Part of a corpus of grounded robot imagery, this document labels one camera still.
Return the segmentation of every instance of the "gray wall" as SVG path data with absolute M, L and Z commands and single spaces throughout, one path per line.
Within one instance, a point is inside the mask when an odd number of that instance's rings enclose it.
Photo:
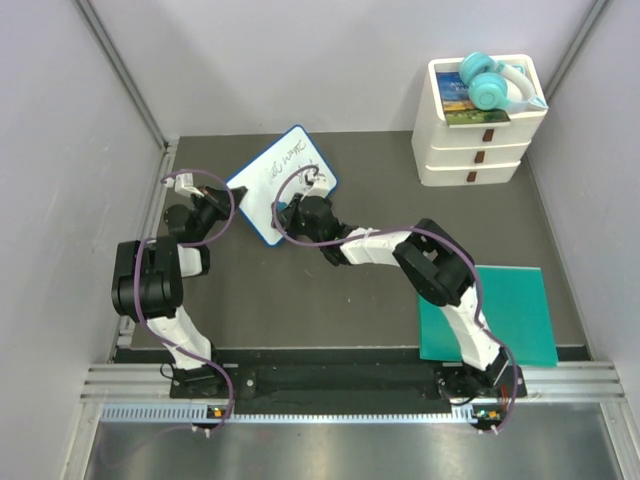
M 412 130 L 429 60 L 526 52 L 544 82 L 591 0 L 93 3 L 178 137 Z
M 72 2 L 1 2 L 0 24 L 0 478 L 55 478 L 160 157 Z
M 639 24 L 640 3 L 612 2 L 530 155 L 587 334 L 640 422 Z

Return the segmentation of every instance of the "teal headphones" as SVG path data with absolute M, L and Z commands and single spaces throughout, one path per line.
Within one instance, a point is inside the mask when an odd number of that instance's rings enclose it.
M 474 52 L 467 56 L 460 64 L 458 73 L 462 83 L 469 88 L 469 99 L 480 110 L 499 108 L 508 113 L 520 113 L 549 108 L 536 95 L 533 83 L 523 73 L 502 61 L 496 62 L 485 53 Z M 507 80 L 520 89 L 525 100 L 509 100 Z

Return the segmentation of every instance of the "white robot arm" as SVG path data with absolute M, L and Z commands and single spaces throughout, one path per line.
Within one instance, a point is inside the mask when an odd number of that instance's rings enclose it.
M 489 327 L 484 314 L 480 313 L 478 321 L 474 318 L 478 297 L 464 262 L 444 245 L 418 233 L 394 231 L 372 235 L 379 230 L 339 222 L 326 198 L 329 188 L 324 176 L 308 176 L 307 183 L 308 191 L 296 194 L 278 212 L 278 220 L 287 233 L 292 237 L 306 236 L 314 242 L 364 236 L 320 250 L 334 265 L 373 263 L 400 267 L 418 293 L 441 308 L 460 345 L 463 364 L 475 370 L 484 385 L 495 385 L 508 359 L 500 345 L 487 335 Z M 416 228 L 455 244 L 431 220 L 422 220 Z

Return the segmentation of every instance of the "metal frame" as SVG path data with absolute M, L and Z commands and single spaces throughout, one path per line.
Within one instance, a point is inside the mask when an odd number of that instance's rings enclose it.
M 158 177 L 168 173 L 173 165 L 177 142 L 174 144 L 167 143 L 91 1 L 72 1 L 86 21 L 98 45 L 105 53 L 107 61 L 114 69 L 149 132 L 156 143 L 164 149 Z M 593 1 L 589 12 L 583 19 L 545 88 L 547 99 L 551 99 L 554 96 L 578 55 L 584 49 L 588 39 L 597 28 L 599 20 L 610 3 L 611 0 Z M 165 189 L 156 183 L 149 200 L 146 220 L 141 231 L 142 236 L 149 236 L 155 233 L 162 213 L 165 193 Z M 114 338 L 113 351 L 118 347 L 126 348 L 130 345 L 133 326 L 130 320 L 121 319 L 120 328 Z M 170 399 L 169 380 L 160 375 L 159 369 L 160 365 L 157 364 L 97 364 L 89 369 L 80 398 L 80 409 L 76 418 L 74 435 L 69 446 L 61 478 L 84 478 L 95 441 L 97 426 L 105 404 L 136 402 L 156 407 L 168 405 L 172 409 L 175 409 L 177 405 L 193 406 L 201 405 L 202 403 L 210 406 L 226 405 L 226 401 Z M 613 363 L 563 362 L 556 369 L 525 367 L 523 368 L 523 373 L 529 396 L 519 400 L 518 403 L 599 403 L 606 427 L 611 436 L 615 454 L 625 478 L 640 478 L 640 436 L 636 430 Z M 476 400 L 474 403 L 482 403 L 482 400 Z M 349 418 L 340 418 L 341 416 L 331 417 L 330 419 L 321 420 L 332 422 L 350 420 Z M 301 418 L 301 416 L 286 415 L 271 418 L 270 416 L 260 415 L 253 417 L 243 416 L 243 418 L 238 416 L 235 420 L 243 423 L 264 423 L 317 421 L 318 419 L 305 419 Z M 398 415 L 387 416 L 386 419 L 372 417 L 366 419 L 368 422 L 379 420 L 395 423 L 411 421 L 412 419 Z M 417 420 L 422 422 L 429 419 L 421 417 L 417 418 Z
M 233 369 L 237 365 L 223 365 Z M 205 403 L 225 406 L 226 400 L 173 400 L 170 380 L 161 364 L 97 364 L 89 369 L 80 395 L 84 403 Z M 624 403 L 624 390 L 611 362 L 561 362 L 556 368 L 522 367 L 529 395 L 518 403 Z M 495 400 L 477 399 L 474 403 Z
M 151 110 L 149 109 L 147 103 L 144 101 L 140 90 L 133 80 L 133 77 L 124 64 L 120 53 L 118 53 L 118 49 L 115 47 L 113 40 L 111 40 L 111 36 L 107 32 L 107 29 L 104 27 L 102 20 L 100 20 L 100 16 L 96 12 L 95 7 L 90 0 L 72 1 L 78 8 L 80 14 L 82 15 L 82 18 L 87 23 L 89 30 L 98 43 L 98 46 L 106 55 L 107 61 L 113 68 L 113 71 L 118 77 L 118 80 L 120 80 L 120 83 L 122 83 L 126 94 L 133 102 L 133 105 L 140 114 L 142 121 L 149 129 L 149 133 L 151 133 L 151 136 L 160 148 L 167 147 L 167 139 L 162 134 L 162 130 L 160 130 L 160 127 L 153 117 Z
M 550 101 L 555 95 L 558 87 L 565 79 L 566 75 L 575 64 L 580 53 L 584 50 L 587 41 L 596 30 L 598 23 L 604 16 L 607 7 L 611 4 L 611 0 L 594 0 L 591 8 L 585 15 L 582 23 L 578 27 L 577 32 L 573 36 L 569 47 L 562 55 L 560 63 L 556 67 L 551 80 L 544 86 L 544 95 L 547 101 Z
M 602 415 L 625 479 L 640 479 L 640 435 L 629 404 L 602 403 Z
M 81 479 L 88 465 L 103 408 L 135 406 L 151 410 L 224 407 L 226 400 L 175 400 L 169 397 L 170 380 L 160 374 L 161 364 L 95 364 L 82 389 L 82 412 L 61 478 Z M 235 365 L 224 365 L 234 368 Z M 554 369 L 522 368 L 528 397 L 518 404 L 597 403 L 601 406 L 612 445 L 625 478 L 640 478 L 640 437 L 611 362 L 561 362 Z M 162 422 L 162 415 L 146 421 Z M 460 423 L 465 413 L 452 415 L 239 415 L 235 423 Z

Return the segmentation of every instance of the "purple cable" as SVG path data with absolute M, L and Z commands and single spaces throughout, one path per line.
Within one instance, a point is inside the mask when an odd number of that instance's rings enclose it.
M 218 181 L 223 187 L 224 189 L 227 191 L 227 193 L 229 194 L 229 199 L 230 199 L 230 203 L 231 203 L 231 212 L 229 213 L 229 218 L 227 219 L 227 221 L 225 222 L 225 224 L 223 225 L 223 227 L 220 229 L 220 231 L 218 233 L 216 233 L 215 235 L 213 235 L 210 238 L 207 238 L 205 240 L 202 240 L 201 242 L 193 242 L 193 243 L 181 243 L 180 245 L 182 247 L 199 247 L 201 245 L 207 245 L 215 240 L 217 240 L 218 238 L 220 238 L 220 236 L 227 231 L 227 229 L 229 228 L 229 225 L 231 224 L 231 220 L 233 219 L 233 215 L 235 213 L 235 200 L 233 198 L 233 193 L 231 192 L 231 189 L 227 186 L 227 183 L 222 180 L 221 178 L 219 178 L 217 175 L 214 175 L 211 172 L 207 172 L 206 170 L 189 170 L 189 169 L 183 169 L 183 170 L 177 170 L 175 172 L 171 172 L 167 175 L 165 175 L 164 177 L 162 177 L 160 179 L 160 182 L 162 184 L 164 184 L 166 182 L 167 179 L 169 178 L 175 178 L 176 176 L 180 175 L 181 173 L 198 173 L 201 175 L 206 175 L 207 177 L 213 178 L 214 180 Z M 214 432 L 218 432 L 222 429 L 222 427 L 224 427 L 227 423 L 227 420 L 229 420 L 229 417 L 231 417 L 231 413 L 233 411 L 233 405 L 234 405 L 234 397 L 233 397 L 233 383 L 231 382 L 231 378 L 229 377 L 229 375 L 227 374 L 227 372 L 224 371 L 224 369 L 218 365 L 215 362 L 212 362 L 210 359 L 201 357 L 200 355 L 196 355 L 194 353 L 191 353 L 187 350 L 185 350 L 184 348 L 178 346 L 176 343 L 167 340 L 166 338 L 164 338 L 162 335 L 158 335 L 157 333 L 155 333 L 154 331 L 152 331 L 149 328 L 149 325 L 147 325 L 147 319 L 144 317 L 144 314 L 142 312 L 142 305 L 140 303 L 140 276 L 141 276 L 141 271 L 142 271 L 142 256 L 143 256 L 143 252 L 144 249 L 146 247 L 146 245 L 153 240 L 151 237 L 145 238 L 144 240 L 142 240 L 140 242 L 140 246 L 138 247 L 138 251 L 136 252 L 136 262 L 135 262 L 135 267 L 133 270 L 133 303 L 134 303 L 134 307 L 136 310 L 136 315 L 138 316 L 138 320 L 140 321 L 140 324 L 142 326 L 144 326 L 144 328 L 154 337 L 156 337 L 158 340 L 160 340 L 161 343 L 164 343 L 165 345 L 169 345 L 170 347 L 176 347 L 176 350 L 180 353 L 182 353 L 183 355 L 186 355 L 189 358 L 192 358 L 194 360 L 197 360 L 199 362 L 202 363 L 206 363 L 207 365 L 209 365 L 210 367 L 214 368 L 216 371 L 218 371 L 222 377 L 224 378 L 224 381 L 227 384 L 227 388 L 229 389 L 229 399 L 227 401 L 227 408 L 224 412 L 224 415 L 222 416 L 222 418 L 220 419 L 220 422 L 211 429 L 211 433 Z M 142 443 L 140 443 L 139 445 L 137 445 L 136 447 L 133 448 L 133 450 L 131 450 L 131 452 L 129 452 L 124 458 L 118 460 L 117 462 L 109 462 L 106 459 L 106 455 L 104 452 L 104 443 L 100 444 L 100 459 L 102 460 L 102 462 L 108 467 L 108 468 L 117 468 L 120 465 L 122 465 L 124 462 L 126 462 L 128 459 L 130 459 L 132 456 L 134 456 L 136 453 L 138 453 L 140 450 L 142 450 L 144 447 L 146 447 L 148 444 L 152 443 L 153 441 L 155 441 L 157 438 L 165 435 L 166 433 L 169 432 L 174 432 L 177 430 L 187 430 L 187 429 L 191 429 L 191 426 L 188 425 L 174 425 L 168 428 L 165 428 L 164 430 L 161 430 L 160 432 L 156 433 L 155 435 L 153 435 L 152 437 L 148 438 L 147 440 L 143 441 Z
M 276 230 L 278 230 L 278 232 L 280 232 L 280 234 L 282 235 L 282 237 L 287 240 L 290 243 L 293 243 L 294 245 L 298 245 L 300 247 L 333 247 L 333 246 L 337 246 L 337 245 L 343 245 L 345 243 L 348 242 L 353 242 L 355 240 L 361 240 L 363 238 L 367 238 L 367 237 L 377 237 L 379 235 L 386 235 L 388 233 L 396 233 L 396 232 L 413 232 L 413 233 L 418 233 L 420 235 L 424 235 L 425 237 L 429 237 L 441 244 L 443 244 L 444 246 L 450 248 L 451 250 L 453 250 L 455 252 L 456 255 L 458 255 L 458 257 L 460 257 L 460 259 L 464 262 L 464 264 L 467 266 L 467 268 L 469 269 L 469 271 L 471 272 L 471 276 L 473 277 L 473 280 L 476 284 L 476 293 L 478 296 L 478 305 L 476 306 L 476 311 L 474 313 L 473 316 L 473 321 L 475 322 L 475 324 L 482 329 L 482 331 L 494 342 L 496 342 L 498 345 L 500 345 L 502 348 L 504 348 L 505 352 L 507 353 L 507 356 L 509 357 L 509 359 L 511 359 L 511 364 L 513 366 L 513 388 L 512 388 L 512 392 L 511 392 L 511 401 L 509 403 L 509 407 L 507 408 L 507 413 L 505 414 L 504 420 L 502 422 L 500 422 L 500 425 L 498 425 L 496 427 L 496 434 L 501 432 L 504 428 L 504 426 L 506 425 L 507 421 L 511 418 L 512 412 L 513 412 L 513 405 L 515 405 L 516 402 L 516 398 L 518 396 L 518 381 L 519 381 L 519 375 L 518 375 L 518 364 L 516 363 L 516 357 L 513 354 L 513 352 L 511 351 L 511 349 L 502 341 L 500 340 L 498 337 L 496 337 L 490 330 L 487 329 L 487 327 L 480 321 L 480 313 L 482 312 L 482 305 L 484 303 L 484 289 L 482 287 L 482 280 L 480 279 L 480 275 L 478 274 L 478 270 L 476 269 L 475 265 L 473 264 L 473 261 L 469 258 L 468 255 L 465 254 L 465 252 L 463 252 L 460 247 L 458 247 L 455 243 L 451 242 L 450 240 L 447 240 L 446 238 L 429 232 L 427 230 L 423 230 L 421 228 L 416 228 L 416 227 L 400 227 L 400 228 L 386 228 L 386 229 L 382 229 L 382 230 L 378 230 L 375 232 L 370 232 L 367 234 L 363 234 L 363 235 L 355 235 L 353 237 L 348 237 L 348 238 L 341 238 L 338 240 L 328 240 L 326 242 L 301 242 L 299 240 L 296 240 L 295 238 L 290 237 L 287 232 L 285 231 L 285 229 L 282 227 L 282 224 L 280 223 L 280 221 L 278 220 L 278 203 L 280 202 L 280 197 L 282 196 L 282 192 L 284 191 L 284 189 L 287 187 L 287 185 L 289 185 L 289 183 L 300 173 L 304 172 L 305 170 L 315 170 L 316 173 L 318 173 L 319 168 L 315 165 L 305 165 L 304 167 L 299 168 L 298 170 L 296 170 L 295 172 L 293 172 L 291 175 L 289 175 L 289 177 L 287 177 L 287 179 L 284 181 L 284 183 L 280 186 L 280 189 L 278 190 L 278 193 L 276 193 L 276 198 L 273 201 L 273 204 L 271 206 L 271 214 L 273 216 L 273 224 L 276 227 Z
M 200 175 L 205 175 L 205 176 L 207 176 L 209 178 L 213 178 L 216 182 L 218 182 L 220 185 L 222 185 L 224 187 L 225 191 L 229 194 L 229 202 L 231 204 L 231 206 L 230 206 L 231 210 L 230 210 L 230 213 L 229 213 L 229 218 L 227 219 L 225 224 L 222 226 L 220 231 L 218 233 L 216 233 L 215 235 L 209 237 L 209 238 L 205 238 L 204 240 L 201 240 L 200 242 L 191 242 L 191 243 L 181 243 L 180 244 L 180 246 L 185 247 L 185 248 L 200 247 L 202 245 L 207 245 L 207 244 L 209 244 L 211 242 L 216 241 L 218 238 L 220 238 L 222 236 L 222 234 L 227 231 L 227 229 L 229 228 L 229 225 L 231 225 L 231 219 L 235 215 L 235 210 L 236 210 L 236 201 L 233 198 L 233 192 L 231 191 L 231 189 L 227 185 L 227 182 L 222 180 L 217 175 L 214 175 L 211 172 L 207 172 L 206 170 L 197 170 L 197 169 L 196 170 L 191 170 L 191 169 L 176 170 L 175 172 L 168 173 L 164 177 L 162 177 L 160 179 L 160 183 L 162 183 L 164 185 L 167 182 L 168 179 L 175 178 L 175 177 L 177 177 L 178 175 L 180 175 L 182 173 L 198 173 Z

